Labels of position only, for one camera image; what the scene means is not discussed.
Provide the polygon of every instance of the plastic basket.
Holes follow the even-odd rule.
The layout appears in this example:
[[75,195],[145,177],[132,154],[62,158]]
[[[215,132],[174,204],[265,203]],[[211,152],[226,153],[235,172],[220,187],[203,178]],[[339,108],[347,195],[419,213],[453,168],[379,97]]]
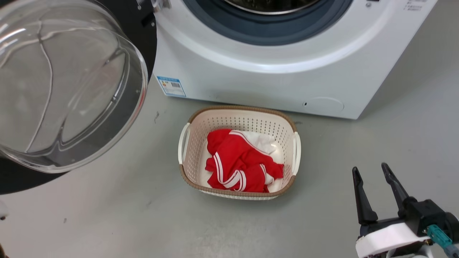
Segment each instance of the plastic basket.
[[[205,164],[208,157],[207,135],[217,129],[252,131],[274,136],[284,164],[280,189],[270,193],[235,192],[208,186]],[[239,106],[201,109],[183,127],[178,158],[183,179],[192,187],[215,196],[241,200],[269,200],[283,194],[295,181],[300,166],[301,141],[293,121],[281,112]]]

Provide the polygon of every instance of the floor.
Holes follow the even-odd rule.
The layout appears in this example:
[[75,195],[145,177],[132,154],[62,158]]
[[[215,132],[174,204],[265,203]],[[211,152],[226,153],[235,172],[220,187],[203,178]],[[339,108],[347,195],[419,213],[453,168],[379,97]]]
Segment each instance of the floor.
[[379,218],[397,215],[381,162],[410,195],[459,215],[455,10],[457,1],[438,2],[359,120],[288,114],[302,158],[286,194],[248,202],[189,187],[178,169],[179,134],[211,103],[165,97],[152,83],[133,127],[107,154],[1,197],[11,216],[0,242],[10,257],[356,257],[352,167]]

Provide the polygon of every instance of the white washing machine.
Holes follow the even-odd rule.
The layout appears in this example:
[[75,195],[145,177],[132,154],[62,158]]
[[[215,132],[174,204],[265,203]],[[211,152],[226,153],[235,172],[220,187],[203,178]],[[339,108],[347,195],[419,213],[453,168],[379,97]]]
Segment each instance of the white washing machine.
[[170,0],[169,96],[357,119],[437,0]]

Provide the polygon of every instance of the white stripe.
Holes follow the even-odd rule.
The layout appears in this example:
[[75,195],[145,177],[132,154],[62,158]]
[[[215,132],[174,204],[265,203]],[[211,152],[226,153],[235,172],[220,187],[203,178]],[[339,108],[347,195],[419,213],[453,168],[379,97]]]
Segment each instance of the white stripe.
[[216,163],[215,164],[219,168],[219,169],[217,169],[217,171],[218,171],[217,178],[218,178],[218,176],[220,176],[218,181],[222,184],[222,181],[223,181],[223,166],[222,166],[222,161],[220,159],[220,155],[218,154],[218,152],[215,152],[215,158],[216,158],[216,160],[215,160]]
[[266,180],[266,167],[263,164],[260,164],[261,170],[263,171],[264,174],[264,179]]
[[244,171],[239,170],[239,172],[241,173],[241,185],[242,185],[242,187],[240,185],[239,187],[241,189],[241,192],[243,192],[247,186],[247,178],[246,178],[246,173]]
[[231,188],[237,184],[241,180],[241,174],[239,173],[239,170],[236,170],[234,174],[232,175],[231,181],[228,180],[226,184],[222,184],[225,188]]
[[237,170],[228,178],[228,180],[226,181],[223,181],[224,180],[224,175],[223,175],[223,165],[222,165],[222,162],[220,160],[220,155],[218,155],[218,152],[215,153],[215,155],[213,156],[214,160],[215,160],[215,165],[217,167],[217,180],[219,183],[221,183],[224,187],[226,188],[230,188],[230,187],[233,187],[234,185],[237,184],[237,182],[240,180],[240,176],[238,177],[238,173],[237,173]]
[[218,162],[215,155],[213,156],[213,160],[215,161],[215,168],[217,169],[217,180],[220,182],[220,170],[218,169]]
[[237,136],[240,136],[242,139],[244,139],[252,148],[254,148],[255,150],[259,151],[261,154],[264,154],[266,156],[269,156],[269,154],[267,154],[266,152],[256,148],[247,138],[246,136],[243,134],[243,133],[240,133],[238,131],[231,131],[229,132],[230,135],[237,135]]

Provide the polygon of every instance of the red clothing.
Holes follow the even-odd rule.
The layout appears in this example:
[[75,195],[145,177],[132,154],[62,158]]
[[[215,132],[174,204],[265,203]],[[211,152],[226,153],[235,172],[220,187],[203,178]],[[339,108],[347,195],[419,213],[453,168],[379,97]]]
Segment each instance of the red clothing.
[[206,170],[212,175],[207,182],[222,190],[269,192],[265,183],[282,178],[284,165],[257,149],[257,139],[244,133],[230,129],[209,133],[207,150],[212,157],[207,159]]

